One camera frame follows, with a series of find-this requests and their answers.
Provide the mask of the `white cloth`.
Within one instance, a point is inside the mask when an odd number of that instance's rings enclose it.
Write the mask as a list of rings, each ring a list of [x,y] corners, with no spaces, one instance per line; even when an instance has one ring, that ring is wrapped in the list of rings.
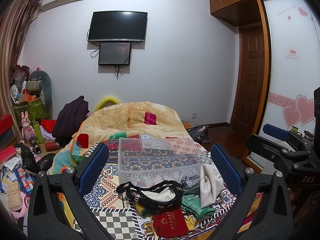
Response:
[[[213,205],[224,188],[223,178],[214,164],[204,164],[200,170],[201,208]]]

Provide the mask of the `green knit sock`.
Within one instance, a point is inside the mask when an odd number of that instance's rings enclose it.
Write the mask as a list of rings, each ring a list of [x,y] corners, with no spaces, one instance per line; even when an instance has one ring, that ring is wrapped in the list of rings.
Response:
[[[212,207],[201,207],[200,198],[190,195],[183,195],[180,202],[181,210],[184,212],[191,213],[197,220],[213,215],[216,210]]]

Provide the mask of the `grey speckled sock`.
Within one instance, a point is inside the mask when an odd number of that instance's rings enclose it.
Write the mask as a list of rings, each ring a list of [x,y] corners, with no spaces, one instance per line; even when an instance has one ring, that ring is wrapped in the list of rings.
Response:
[[[181,178],[184,195],[199,194],[200,192],[200,176],[198,174],[186,175]]]

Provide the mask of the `clear plastic storage bin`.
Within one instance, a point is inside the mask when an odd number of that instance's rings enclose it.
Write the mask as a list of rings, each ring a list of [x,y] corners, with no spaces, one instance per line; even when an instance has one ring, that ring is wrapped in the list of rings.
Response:
[[[121,138],[118,151],[118,178],[148,188],[164,180],[181,183],[198,177],[201,166],[212,161],[200,145],[188,138]]]

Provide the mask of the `red drawstring pouch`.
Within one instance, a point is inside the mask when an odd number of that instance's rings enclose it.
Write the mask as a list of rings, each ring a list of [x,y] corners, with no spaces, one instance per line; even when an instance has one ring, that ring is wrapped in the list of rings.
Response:
[[[189,233],[180,207],[173,207],[154,215],[152,227],[158,237],[164,238],[181,237]]]

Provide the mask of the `black white underwear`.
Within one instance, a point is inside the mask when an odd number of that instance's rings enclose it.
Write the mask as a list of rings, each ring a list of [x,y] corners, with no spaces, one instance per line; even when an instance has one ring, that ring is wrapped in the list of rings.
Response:
[[[116,192],[125,193],[131,202],[151,212],[179,205],[184,193],[182,185],[174,180],[164,180],[149,188],[137,187],[128,181],[120,184]]]

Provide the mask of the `wooden door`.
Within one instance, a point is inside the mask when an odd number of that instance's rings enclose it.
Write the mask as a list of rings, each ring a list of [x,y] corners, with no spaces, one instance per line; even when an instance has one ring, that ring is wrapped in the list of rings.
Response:
[[[243,137],[252,134],[264,79],[264,35],[261,25],[240,29],[238,84],[231,128]]]

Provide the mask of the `red cylinder can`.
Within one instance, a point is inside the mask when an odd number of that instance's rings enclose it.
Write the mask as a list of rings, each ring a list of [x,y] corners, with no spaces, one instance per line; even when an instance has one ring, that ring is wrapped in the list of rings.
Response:
[[[52,141],[45,143],[45,149],[47,152],[53,152],[60,149],[60,144],[58,142]]]

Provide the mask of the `dark purple jacket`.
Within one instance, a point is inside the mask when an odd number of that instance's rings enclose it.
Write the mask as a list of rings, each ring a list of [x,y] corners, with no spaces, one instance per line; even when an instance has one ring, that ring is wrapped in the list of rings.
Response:
[[[55,141],[64,148],[70,143],[83,121],[86,120],[89,103],[83,95],[66,104],[58,114],[55,125],[53,126],[52,136]]]

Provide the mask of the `patchwork patterned bedspread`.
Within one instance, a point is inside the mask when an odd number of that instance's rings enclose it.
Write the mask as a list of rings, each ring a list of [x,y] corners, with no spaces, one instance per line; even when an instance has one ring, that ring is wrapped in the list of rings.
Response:
[[[148,134],[105,141],[109,157],[83,198],[115,239],[195,239],[236,201],[200,144]]]

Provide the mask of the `red gift box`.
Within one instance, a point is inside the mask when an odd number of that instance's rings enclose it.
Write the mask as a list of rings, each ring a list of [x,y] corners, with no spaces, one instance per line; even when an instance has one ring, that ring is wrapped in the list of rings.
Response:
[[[14,122],[11,114],[4,114],[0,116],[0,135],[5,133],[13,126]]]

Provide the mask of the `yellow chair back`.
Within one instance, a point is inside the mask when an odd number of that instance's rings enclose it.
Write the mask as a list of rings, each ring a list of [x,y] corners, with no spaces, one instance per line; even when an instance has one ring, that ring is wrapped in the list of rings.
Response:
[[[104,107],[107,107],[107,106],[110,106],[110,105],[117,105],[117,104],[120,104],[120,101],[118,99],[116,99],[115,97],[112,97],[112,96],[107,96],[105,98],[103,98],[98,104],[97,106],[95,107],[94,109],[94,112],[104,108]]]

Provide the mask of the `beige fleece blanket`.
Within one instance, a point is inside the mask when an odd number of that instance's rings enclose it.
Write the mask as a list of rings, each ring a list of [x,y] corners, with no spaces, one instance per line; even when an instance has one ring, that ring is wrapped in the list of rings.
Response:
[[[54,157],[49,174],[78,166],[97,142],[143,133],[156,139],[190,138],[178,113],[167,106],[148,101],[108,106],[82,122],[71,141]]]

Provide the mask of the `grey green plush toy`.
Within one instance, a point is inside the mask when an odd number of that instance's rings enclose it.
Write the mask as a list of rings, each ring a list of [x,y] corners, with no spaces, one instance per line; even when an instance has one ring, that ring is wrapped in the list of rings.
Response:
[[[40,96],[41,102],[48,107],[52,102],[52,82],[49,75],[43,70],[33,71],[29,75],[26,89]]]

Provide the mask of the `small wall monitor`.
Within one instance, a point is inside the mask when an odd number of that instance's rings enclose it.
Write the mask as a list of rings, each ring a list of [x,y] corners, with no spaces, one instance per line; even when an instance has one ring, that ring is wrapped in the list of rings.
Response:
[[[128,42],[105,42],[100,44],[99,66],[128,66],[132,46]]]

